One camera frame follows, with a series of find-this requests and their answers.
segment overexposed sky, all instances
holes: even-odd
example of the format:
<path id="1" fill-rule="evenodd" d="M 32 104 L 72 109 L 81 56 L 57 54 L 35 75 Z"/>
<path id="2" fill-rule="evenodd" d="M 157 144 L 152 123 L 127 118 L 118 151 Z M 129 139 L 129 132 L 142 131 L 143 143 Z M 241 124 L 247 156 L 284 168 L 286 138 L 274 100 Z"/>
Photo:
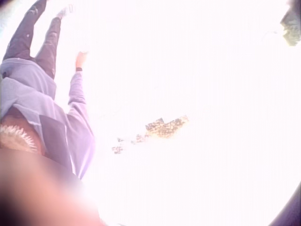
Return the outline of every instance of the overexposed sky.
<path id="1" fill-rule="evenodd" d="M 19 2 L 1 43 L 34 1 Z M 33 55 L 58 2 L 36 24 Z M 263 38 L 279 30 L 285 1 L 84 3 L 62 24 L 56 101 L 68 109 L 76 53 L 88 49 L 97 154 L 84 181 L 101 217 L 129 226 L 270 223 L 301 175 L 300 48 Z M 117 136 L 183 114 L 191 123 L 176 140 L 110 151 Z"/>

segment hooded jacket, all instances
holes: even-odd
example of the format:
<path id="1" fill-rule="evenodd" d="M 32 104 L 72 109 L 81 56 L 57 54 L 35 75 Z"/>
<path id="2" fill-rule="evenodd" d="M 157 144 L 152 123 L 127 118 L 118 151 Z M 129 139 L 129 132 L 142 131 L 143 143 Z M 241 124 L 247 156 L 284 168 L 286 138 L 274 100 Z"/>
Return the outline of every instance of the hooded jacket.
<path id="1" fill-rule="evenodd" d="M 82 86 L 83 72 L 76 72 L 71 79 L 68 113 L 54 101 L 54 80 L 35 62 L 7 59 L 1 64 L 0 73 L 1 118 L 11 107 L 18 109 L 39 134 L 47 157 L 82 179 L 95 151 Z"/>

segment leg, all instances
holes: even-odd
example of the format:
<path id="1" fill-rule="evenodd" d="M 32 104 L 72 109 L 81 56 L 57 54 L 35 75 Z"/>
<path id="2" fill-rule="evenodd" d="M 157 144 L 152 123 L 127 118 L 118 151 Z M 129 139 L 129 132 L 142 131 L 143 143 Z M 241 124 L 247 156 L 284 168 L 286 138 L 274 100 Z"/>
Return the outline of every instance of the leg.
<path id="1" fill-rule="evenodd" d="M 48 74 L 52 79 L 55 78 L 56 50 L 60 32 L 61 19 L 55 17 L 47 31 L 44 44 L 35 57 L 37 64 L 43 68 L 46 74 Z"/>
<path id="2" fill-rule="evenodd" d="M 13 35 L 3 60 L 9 58 L 22 58 L 26 60 L 30 57 L 30 47 L 33 38 L 33 28 L 39 17 L 45 11 L 47 0 L 38 0 L 26 12 L 23 20 Z"/>

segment blond hair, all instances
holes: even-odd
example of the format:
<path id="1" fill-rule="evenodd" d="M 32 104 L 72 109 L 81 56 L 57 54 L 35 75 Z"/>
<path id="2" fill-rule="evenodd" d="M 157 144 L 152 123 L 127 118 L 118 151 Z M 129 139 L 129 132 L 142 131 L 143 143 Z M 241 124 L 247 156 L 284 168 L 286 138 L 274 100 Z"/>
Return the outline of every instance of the blond hair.
<path id="1" fill-rule="evenodd" d="M 0 127 L 0 148 L 37 153 L 33 139 L 18 126 Z"/>

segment jacket sleeve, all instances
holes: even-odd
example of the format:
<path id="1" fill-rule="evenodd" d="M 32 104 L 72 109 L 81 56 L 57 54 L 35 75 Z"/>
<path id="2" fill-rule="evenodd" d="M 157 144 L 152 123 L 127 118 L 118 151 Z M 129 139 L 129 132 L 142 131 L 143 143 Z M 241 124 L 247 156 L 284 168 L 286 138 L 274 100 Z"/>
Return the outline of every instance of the jacket sleeve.
<path id="1" fill-rule="evenodd" d="M 71 79 L 66 131 L 73 173 L 80 179 L 86 173 L 95 152 L 95 138 L 89 125 L 82 74 L 83 72 L 76 72 Z"/>

